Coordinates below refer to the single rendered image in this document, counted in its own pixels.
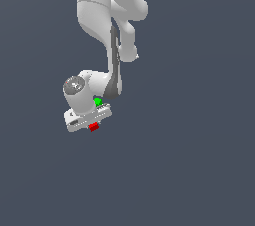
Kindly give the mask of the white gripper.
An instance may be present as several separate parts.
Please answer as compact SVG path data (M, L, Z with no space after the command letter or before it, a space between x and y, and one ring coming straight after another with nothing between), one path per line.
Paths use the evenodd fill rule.
M85 116L75 115L72 109L68 109L64 112L64 120L67 131L75 132L81 128L89 129L89 125L94 122L99 125L103 119L110 117L111 115L111 105L109 103L103 103L95 107L93 111Z

